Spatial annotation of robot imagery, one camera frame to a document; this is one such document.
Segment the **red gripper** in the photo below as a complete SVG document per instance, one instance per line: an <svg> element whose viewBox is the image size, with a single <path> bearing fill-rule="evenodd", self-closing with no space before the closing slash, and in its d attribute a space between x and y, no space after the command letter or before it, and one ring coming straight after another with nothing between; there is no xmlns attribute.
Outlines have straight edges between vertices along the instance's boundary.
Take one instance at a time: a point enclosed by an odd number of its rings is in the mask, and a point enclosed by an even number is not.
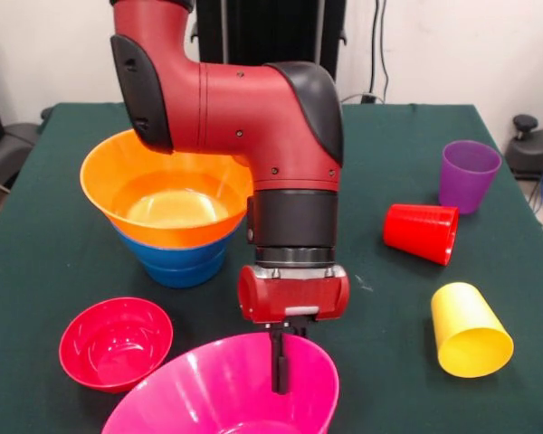
<svg viewBox="0 0 543 434"><path fill-rule="evenodd" d="M336 319L348 306L350 283L339 265L315 269L245 266L238 281L243 317L255 324L280 323L292 318L293 333L307 338L310 317ZM270 331L271 389L289 391L289 364L284 352L283 332Z"/></svg>

